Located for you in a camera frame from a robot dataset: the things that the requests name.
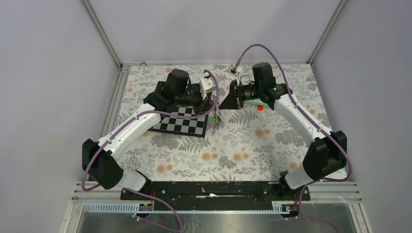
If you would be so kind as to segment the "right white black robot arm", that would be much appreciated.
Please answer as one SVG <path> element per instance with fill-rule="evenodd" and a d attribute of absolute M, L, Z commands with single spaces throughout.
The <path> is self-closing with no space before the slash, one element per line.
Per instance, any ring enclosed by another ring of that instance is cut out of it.
<path fill-rule="evenodd" d="M 228 73 L 234 77 L 229 94 L 220 104 L 221 110 L 240 110 L 247 100 L 261 100 L 268 107 L 283 116 L 308 147 L 303 164 L 291 173 L 281 175 L 279 195 L 291 200 L 298 188 L 318 181 L 331 173 L 346 167 L 347 138 L 342 131 L 334 132 L 319 122 L 295 100 L 286 83 L 277 83 L 269 63 L 252 66 L 254 79 L 241 83 L 241 69 L 231 65 Z"/>

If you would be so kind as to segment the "keyring with coloured key tags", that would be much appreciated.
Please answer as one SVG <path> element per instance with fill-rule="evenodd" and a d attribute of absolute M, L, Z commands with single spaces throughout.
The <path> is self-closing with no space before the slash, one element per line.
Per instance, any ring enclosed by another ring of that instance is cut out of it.
<path fill-rule="evenodd" d="M 210 121 L 212 124 L 213 134 L 219 129 L 222 117 L 221 111 L 218 107 L 214 108 L 214 110 L 210 114 Z"/>

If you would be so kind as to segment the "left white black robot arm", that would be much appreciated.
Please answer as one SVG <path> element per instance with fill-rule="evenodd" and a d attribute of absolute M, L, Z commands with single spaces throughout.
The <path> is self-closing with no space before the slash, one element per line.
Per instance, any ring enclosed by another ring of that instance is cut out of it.
<path fill-rule="evenodd" d="M 128 148 L 165 117 L 197 119 L 217 108 L 219 83 L 205 69 L 198 83 L 181 69 L 173 69 L 165 81 L 159 81 L 141 105 L 122 124 L 107 135 L 82 145 L 81 189 L 88 192 L 98 187 L 105 190 L 121 187 L 140 200 L 149 197 L 151 187 L 136 170 L 124 169 L 119 160 Z"/>

